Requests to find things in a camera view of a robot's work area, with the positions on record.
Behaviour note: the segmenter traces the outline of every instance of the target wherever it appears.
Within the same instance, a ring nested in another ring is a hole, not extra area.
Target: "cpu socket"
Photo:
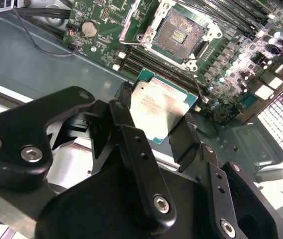
[[[197,71],[196,62],[210,41],[221,37],[222,32],[212,19],[185,5],[176,5],[173,0],[162,0],[139,41],[146,50],[172,65]]]

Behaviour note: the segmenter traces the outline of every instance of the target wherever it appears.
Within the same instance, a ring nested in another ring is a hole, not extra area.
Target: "black metal bracket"
[[[51,147],[63,122],[89,111],[94,102],[91,93],[70,87],[0,113],[0,186],[39,187],[52,165]]]
[[[34,203],[33,193],[46,192],[52,150],[77,137],[92,140],[90,178],[44,207],[54,194],[41,196],[41,213],[16,207],[38,220],[36,239],[81,239],[87,231],[92,238],[283,239],[282,218],[242,168],[220,168],[189,115],[169,134],[180,165],[180,172],[170,172],[158,166],[145,133],[134,126],[131,89],[124,83],[116,96],[107,104],[71,87],[0,114],[1,202],[31,197]]]

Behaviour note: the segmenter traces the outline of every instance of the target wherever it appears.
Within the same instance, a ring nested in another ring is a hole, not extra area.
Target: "motherboard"
[[[283,91],[283,0],[75,0],[64,44],[135,82],[146,69],[221,125]]]

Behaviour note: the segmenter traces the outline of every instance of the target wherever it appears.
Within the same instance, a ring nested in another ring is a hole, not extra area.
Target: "metal plate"
[[[130,112],[136,127],[144,130],[148,139],[160,143],[189,110],[189,105],[160,90],[162,86],[155,87],[153,84],[137,83],[131,97]]]

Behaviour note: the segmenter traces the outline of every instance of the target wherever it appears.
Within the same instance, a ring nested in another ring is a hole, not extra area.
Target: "black cable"
[[[16,11],[19,14],[26,14],[26,13],[59,13],[59,14],[71,14],[70,10],[65,9],[58,9],[58,8],[16,8]]]
[[[36,13],[20,13],[23,16],[42,16],[42,17],[50,17],[56,19],[69,19],[70,16],[67,14],[57,14],[57,13],[46,13],[46,12],[36,12]]]
[[[43,52],[44,54],[46,55],[49,55],[49,56],[56,56],[56,57],[68,57],[68,56],[72,56],[74,54],[76,54],[78,52],[78,45],[76,44],[74,50],[71,52],[71,53],[67,53],[67,54],[55,54],[55,53],[52,53],[52,52],[49,52],[49,51],[45,51],[43,50],[42,48],[40,48],[36,42],[34,41],[30,31],[27,29],[24,21],[22,20],[21,16],[19,15],[19,13],[17,12],[16,8],[13,7],[13,12],[14,14],[16,15],[17,19],[20,21],[22,27],[24,28],[26,34],[28,35],[28,37],[30,38],[31,42],[33,43],[33,45],[36,47],[36,49],[38,49],[39,51]]]
[[[70,9],[73,8],[73,3],[68,1],[68,0],[60,0],[62,4],[64,4],[65,6],[69,7]]]
[[[60,39],[63,39],[64,37],[64,31],[62,30],[59,30],[49,24],[46,24],[44,22],[42,22],[41,20],[35,18],[35,17],[32,17],[32,16],[27,16],[27,15],[22,15],[21,16],[23,19],[27,20],[28,22],[32,23],[33,25],[43,29],[44,31],[48,31],[50,32],[51,34],[57,36],[58,38]]]

